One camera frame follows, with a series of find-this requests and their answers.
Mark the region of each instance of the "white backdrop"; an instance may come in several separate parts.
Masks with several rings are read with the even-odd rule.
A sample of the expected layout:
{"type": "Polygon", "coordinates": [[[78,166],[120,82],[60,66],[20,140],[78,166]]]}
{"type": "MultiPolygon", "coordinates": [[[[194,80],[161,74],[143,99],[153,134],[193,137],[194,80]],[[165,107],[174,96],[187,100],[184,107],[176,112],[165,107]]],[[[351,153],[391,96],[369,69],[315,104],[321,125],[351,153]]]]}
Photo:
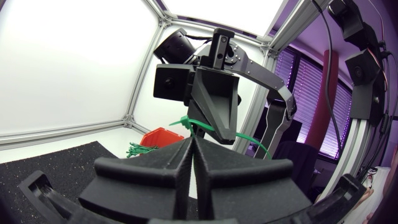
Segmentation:
{"type": "MultiPolygon", "coordinates": [[[[179,26],[168,27],[164,31],[160,43],[179,28],[179,26]]],[[[186,27],[184,27],[184,29],[190,35],[212,36],[211,33],[198,31],[196,29],[189,29],[186,27]]],[[[204,43],[204,40],[190,41],[195,48],[201,46],[202,43],[204,43]]],[[[235,41],[240,47],[242,47],[243,50],[246,51],[249,58],[257,63],[262,64],[264,56],[259,48],[255,48],[251,45],[238,42],[234,39],[233,41],[235,41]]],[[[188,107],[184,106],[183,102],[180,101],[164,100],[153,97],[156,65],[159,63],[161,63],[161,61],[153,56],[144,83],[142,84],[142,89],[139,94],[136,110],[134,112],[134,119],[138,124],[150,130],[163,127],[177,134],[189,137],[189,131],[185,129],[182,125],[179,124],[176,126],[169,126],[170,123],[178,121],[182,116],[186,115],[188,107]]],[[[238,94],[241,96],[242,102],[238,106],[237,131],[240,131],[242,128],[242,124],[250,107],[256,85],[257,84],[255,84],[254,82],[249,81],[243,77],[240,77],[239,79],[238,94]]],[[[205,139],[214,141],[211,137],[209,137],[209,135],[206,135],[205,139]]]]}
{"type": "Polygon", "coordinates": [[[157,25],[144,1],[7,0],[0,134],[123,118],[157,25]]]}

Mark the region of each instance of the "red box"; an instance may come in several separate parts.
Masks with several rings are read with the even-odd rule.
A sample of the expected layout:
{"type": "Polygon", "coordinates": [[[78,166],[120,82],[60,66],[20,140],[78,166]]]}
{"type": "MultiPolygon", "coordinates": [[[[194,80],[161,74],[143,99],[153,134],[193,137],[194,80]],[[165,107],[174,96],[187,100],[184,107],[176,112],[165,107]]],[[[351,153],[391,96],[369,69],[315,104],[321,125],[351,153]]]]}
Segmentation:
{"type": "Polygon", "coordinates": [[[158,128],[145,134],[144,137],[142,137],[141,139],[140,145],[147,147],[164,147],[183,139],[184,137],[179,134],[175,134],[174,132],[166,130],[164,128],[158,128]]]}

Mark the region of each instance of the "window blind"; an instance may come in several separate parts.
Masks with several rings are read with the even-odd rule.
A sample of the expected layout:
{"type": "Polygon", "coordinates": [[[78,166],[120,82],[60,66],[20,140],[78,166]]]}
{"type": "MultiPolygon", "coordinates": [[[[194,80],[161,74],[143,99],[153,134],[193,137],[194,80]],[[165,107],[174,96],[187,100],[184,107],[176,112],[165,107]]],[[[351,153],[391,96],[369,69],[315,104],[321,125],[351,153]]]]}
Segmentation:
{"type": "Polygon", "coordinates": [[[307,138],[318,103],[321,80],[322,70],[302,58],[298,66],[293,92],[297,103],[294,119],[303,124],[297,142],[304,143],[307,138]]]}
{"type": "MultiPolygon", "coordinates": [[[[333,113],[335,114],[340,140],[343,144],[348,132],[349,110],[351,109],[351,93],[340,83],[337,84],[335,104],[333,113]]],[[[323,140],[320,153],[332,159],[338,158],[338,147],[336,140],[336,131],[332,120],[330,119],[328,131],[323,140]]]]}
{"type": "Polygon", "coordinates": [[[283,50],[278,56],[275,74],[283,79],[286,86],[289,86],[290,76],[293,70],[294,54],[289,50],[283,50]]]}

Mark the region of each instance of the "green zip tie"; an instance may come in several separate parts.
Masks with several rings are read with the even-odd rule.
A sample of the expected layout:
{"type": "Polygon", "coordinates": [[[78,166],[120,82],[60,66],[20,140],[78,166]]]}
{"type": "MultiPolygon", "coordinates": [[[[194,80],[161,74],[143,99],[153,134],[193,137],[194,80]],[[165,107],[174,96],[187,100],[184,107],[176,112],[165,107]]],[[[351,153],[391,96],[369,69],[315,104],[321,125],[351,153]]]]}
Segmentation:
{"type": "MultiPolygon", "coordinates": [[[[181,117],[180,121],[176,121],[176,122],[170,124],[170,126],[171,126],[171,125],[175,125],[175,124],[180,124],[180,123],[181,123],[185,128],[187,128],[187,129],[189,129],[189,130],[191,131],[191,134],[192,134],[193,137],[195,137],[195,133],[193,132],[193,128],[192,128],[192,125],[191,125],[191,124],[196,124],[196,125],[198,125],[198,126],[204,128],[204,129],[207,129],[207,130],[209,130],[209,131],[214,131],[214,130],[215,130],[213,127],[211,127],[211,126],[208,125],[208,124],[205,124],[205,123],[203,123],[203,122],[197,121],[197,120],[195,120],[195,119],[190,119],[190,118],[188,117],[188,115],[185,115],[185,116],[181,117]]],[[[266,152],[266,155],[268,156],[268,158],[269,158],[269,159],[272,159],[272,158],[271,158],[271,155],[270,155],[269,152],[268,152],[268,150],[267,150],[259,141],[255,140],[254,138],[252,138],[252,137],[250,137],[250,136],[247,136],[247,135],[245,135],[245,134],[242,134],[242,133],[236,133],[236,136],[239,137],[239,138],[247,139],[247,140],[249,140],[249,141],[252,141],[252,142],[256,143],[257,145],[259,145],[259,147],[261,147],[261,148],[266,152]]]]}
{"type": "Polygon", "coordinates": [[[141,146],[139,144],[135,144],[132,142],[130,142],[130,145],[131,145],[131,147],[129,148],[129,151],[126,152],[126,153],[128,153],[127,158],[130,158],[131,156],[136,156],[138,154],[145,154],[148,152],[152,152],[153,150],[159,148],[158,146],[150,146],[150,147],[141,146]]]}

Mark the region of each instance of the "black foam mat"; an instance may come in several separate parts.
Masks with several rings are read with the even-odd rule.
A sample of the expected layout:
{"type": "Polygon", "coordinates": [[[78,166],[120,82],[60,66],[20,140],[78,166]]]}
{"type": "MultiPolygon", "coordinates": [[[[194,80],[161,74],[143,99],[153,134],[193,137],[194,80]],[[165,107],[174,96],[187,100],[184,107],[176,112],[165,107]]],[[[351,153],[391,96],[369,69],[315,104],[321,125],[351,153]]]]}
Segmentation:
{"type": "MultiPolygon", "coordinates": [[[[36,170],[43,171],[54,190],[72,202],[94,179],[94,160],[115,157],[99,142],[91,142],[19,161],[0,164],[0,223],[48,223],[25,198],[17,186],[36,170]],[[9,212],[13,220],[2,213],[9,212]]],[[[188,220],[198,219],[197,200],[188,200],[188,220]]]]}

